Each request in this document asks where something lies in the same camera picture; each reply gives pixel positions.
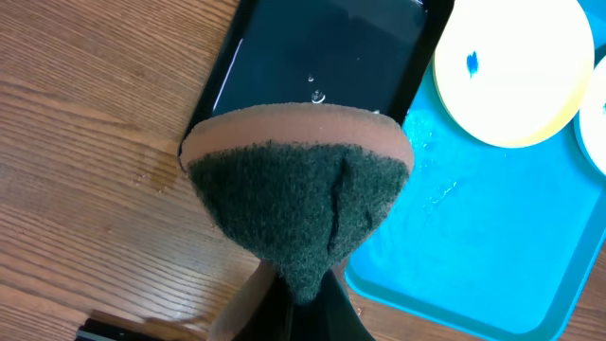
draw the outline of wooden table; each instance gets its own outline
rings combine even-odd
[[[236,5],[0,1],[0,340],[72,340],[91,312],[204,339],[256,268],[175,162]],[[468,339],[350,295],[379,340]],[[606,339],[606,255],[564,338]]]

